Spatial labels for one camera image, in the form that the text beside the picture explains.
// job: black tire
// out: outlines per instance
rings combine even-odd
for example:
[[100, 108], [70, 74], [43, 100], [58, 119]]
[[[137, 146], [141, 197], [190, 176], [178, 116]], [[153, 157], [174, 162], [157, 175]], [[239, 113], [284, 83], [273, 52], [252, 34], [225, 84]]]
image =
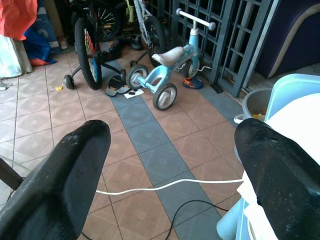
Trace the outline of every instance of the black tire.
[[[85, 30], [87, 31], [88, 36], [91, 39], [93, 48], [95, 46], [95, 40], [92, 37], [93, 34], [91, 31], [91, 26], [84, 18], [79, 18], [74, 28], [74, 44], [76, 48], [76, 54], [86, 83], [92, 90], [98, 90], [101, 88], [102, 84], [101, 65], [94, 57], [90, 59], [88, 58], [85, 43]], [[91, 61], [91, 64], [93, 61], [93, 68], [95, 69], [95, 74], [91, 70], [91, 65], [89, 61]]]
[[186, 78], [193, 78], [195, 75], [197, 75], [198, 71], [195, 71], [193, 74], [190, 74], [191, 68], [193, 68], [193, 62], [191, 59], [189, 59], [188, 61], [186, 61], [185, 67], [184, 67], [184, 76]]
[[[168, 89], [172, 90], [172, 92], [169, 94], [170, 95], [173, 94], [173, 95], [170, 96], [169, 102], [167, 102], [167, 104], [165, 104], [164, 106], [161, 106], [161, 104], [160, 104], [161, 95], [163, 92], [167, 91]], [[174, 84], [168, 82], [166, 84], [161, 85], [157, 89], [157, 91], [154, 93], [152, 104], [153, 104], [154, 108], [156, 108], [160, 111], [167, 110], [175, 102], [177, 95], [178, 95], [177, 87]]]
[[145, 21], [145, 27], [152, 42], [152, 48], [148, 47], [148, 55], [151, 64], [154, 67], [160, 65], [160, 63], [152, 58], [153, 54], [163, 54], [166, 51], [165, 34], [158, 18], [155, 16], [148, 16]]
[[128, 74], [126, 75], [126, 84], [129, 86], [129, 88], [136, 90], [142, 88], [142, 86], [135, 82], [134, 74], [139, 73], [142, 77], [146, 78], [149, 74], [149, 70], [146, 66], [137, 64], [130, 68]]
[[[121, 22], [120, 14], [115, 7], [113, 7], [112, 5], [110, 5], [104, 0], [94, 0], [93, 5], [94, 5], [95, 12], [98, 16], [98, 21], [102, 26], [101, 29], [99, 29], [100, 41], [101, 42], [111, 41], [121, 31], [122, 22]], [[110, 20], [112, 17], [115, 18], [115, 25], [112, 26], [111, 30], [104, 29], [103, 24], [107, 23], [107, 21]], [[73, 11], [70, 19], [73, 29], [75, 29], [76, 22], [78, 21], [79, 18], [80, 18], [79, 15], [75, 11]]]
[[64, 76], [64, 85], [67, 89], [73, 90], [75, 89], [75, 82], [71, 75]]

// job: gray bucket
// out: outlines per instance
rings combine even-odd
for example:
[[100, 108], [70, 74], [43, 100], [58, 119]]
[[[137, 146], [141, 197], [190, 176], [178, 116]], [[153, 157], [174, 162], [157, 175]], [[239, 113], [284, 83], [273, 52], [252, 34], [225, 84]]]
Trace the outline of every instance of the gray bucket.
[[242, 102], [243, 114], [234, 117], [236, 124], [241, 123], [243, 120], [253, 117], [253, 114], [266, 114], [269, 104], [271, 88], [262, 88], [251, 91], [245, 96]]

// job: bicycle wheel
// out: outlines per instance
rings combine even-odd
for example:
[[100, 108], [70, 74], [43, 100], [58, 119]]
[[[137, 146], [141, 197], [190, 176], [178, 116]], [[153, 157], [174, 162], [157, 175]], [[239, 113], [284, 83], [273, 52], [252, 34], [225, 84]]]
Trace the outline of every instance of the bicycle wheel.
[[101, 65], [95, 56], [95, 40], [90, 24], [79, 18], [74, 28], [74, 44], [76, 54], [86, 83], [93, 90], [98, 90], [102, 84]]
[[[100, 41], [107, 42], [112, 40], [121, 31], [122, 23], [118, 11], [103, 0], [94, 0], [93, 5], [100, 25]], [[72, 12], [70, 21], [73, 28], [75, 28], [79, 18], [76, 12]]]
[[148, 16], [145, 21], [146, 31], [149, 35], [152, 47], [148, 46], [149, 59], [154, 67], [160, 63], [152, 58], [153, 54], [163, 54], [166, 51], [166, 42], [164, 30], [155, 16]]

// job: plastic container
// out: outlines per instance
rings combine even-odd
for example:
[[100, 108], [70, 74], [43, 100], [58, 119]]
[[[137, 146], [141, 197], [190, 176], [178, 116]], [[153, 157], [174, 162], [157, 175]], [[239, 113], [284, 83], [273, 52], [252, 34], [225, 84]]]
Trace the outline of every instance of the plastic container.
[[243, 114], [234, 117], [234, 122], [236, 124], [241, 123], [245, 119], [252, 118], [254, 114], [265, 115], [267, 112], [271, 88], [262, 88], [258, 90], [251, 91], [245, 96], [242, 102]]

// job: tiled floor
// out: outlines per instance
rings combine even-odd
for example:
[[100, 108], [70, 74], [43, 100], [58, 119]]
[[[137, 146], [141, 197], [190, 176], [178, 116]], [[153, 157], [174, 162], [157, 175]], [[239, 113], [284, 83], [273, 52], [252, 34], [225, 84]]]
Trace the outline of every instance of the tiled floor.
[[[128, 70], [128, 59], [139, 54], [125, 48], [122, 58], [111, 64]], [[55, 59], [57, 63], [35, 67], [30, 75], [6, 80], [12, 86], [0, 91], [0, 156], [13, 161], [22, 176], [65, 134], [85, 121], [100, 119], [109, 124], [111, 146], [99, 190], [159, 187], [178, 179], [241, 178], [243, 168], [233, 153], [235, 129], [230, 120], [242, 109], [224, 93], [218, 95], [208, 86], [199, 91], [184, 88], [179, 73], [172, 77], [178, 97], [167, 111], [154, 109], [147, 89], [131, 99], [110, 98], [104, 89], [91, 90], [81, 73], [75, 76], [75, 90], [56, 91], [78, 60], [74, 52]], [[147, 57], [142, 64], [151, 68]], [[105, 78], [111, 74], [103, 69]], [[180, 183], [157, 192], [112, 197], [97, 193], [83, 231], [94, 240], [163, 240], [181, 204], [199, 199], [229, 209], [240, 198], [238, 185]], [[9, 194], [0, 182], [0, 208]], [[215, 225], [223, 214], [204, 203], [186, 205], [177, 215], [170, 239], [219, 239]]]

